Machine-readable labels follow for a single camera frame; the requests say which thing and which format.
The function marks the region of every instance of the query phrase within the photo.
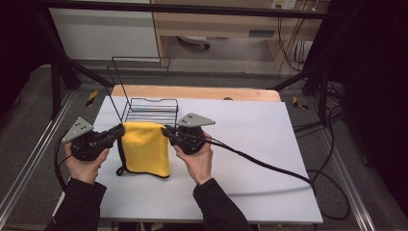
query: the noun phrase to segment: wire rack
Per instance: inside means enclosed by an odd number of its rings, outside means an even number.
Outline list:
[[[114,84],[121,85],[126,98],[123,110],[119,110],[112,98],[111,92],[106,88],[108,95],[115,107],[121,122],[148,121],[163,125],[175,126],[178,114],[178,102],[175,98],[148,99],[129,97],[124,88],[125,80],[142,79],[151,71],[148,78],[163,79],[167,77],[169,58],[154,57],[113,57],[114,66],[108,66],[108,72]]]

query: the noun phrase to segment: black sleeve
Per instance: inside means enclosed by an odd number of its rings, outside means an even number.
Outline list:
[[[45,231],[96,231],[100,204],[106,187],[71,178],[66,186],[65,198]]]
[[[205,230],[252,230],[241,210],[215,179],[196,186],[193,196],[203,213]]]

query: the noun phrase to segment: yellow towel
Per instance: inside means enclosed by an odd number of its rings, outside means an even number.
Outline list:
[[[125,122],[125,135],[118,140],[118,150],[123,171],[149,173],[162,178],[170,175],[168,138],[163,136],[163,125],[153,122]]]

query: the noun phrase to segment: white table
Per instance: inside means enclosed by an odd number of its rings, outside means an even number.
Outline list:
[[[125,97],[114,97],[119,109]],[[270,165],[307,176],[284,103],[177,98],[179,117],[196,113],[217,122],[203,127],[213,138]],[[104,131],[119,123],[106,98],[94,123]],[[311,187],[297,178],[256,166],[246,159],[213,147],[212,175],[251,223],[321,223]],[[101,218],[115,221],[200,222],[202,214],[192,198],[195,183],[185,164],[169,147],[170,176],[125,172],[117,147],[99,170],[97,181],[107,186]]]

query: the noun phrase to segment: person's right hand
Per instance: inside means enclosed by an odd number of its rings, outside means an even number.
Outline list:
[[[211,139],[211,136],[205,132],[204,136],[207,140]],[[209,143],[206,142],[197,153],[192,155],[186,155],[177,145],[174,145],[174,150],[176,150],[177,157],[186,163],[187,170],[197,185],[202,185],[211,179],[213,150]]]

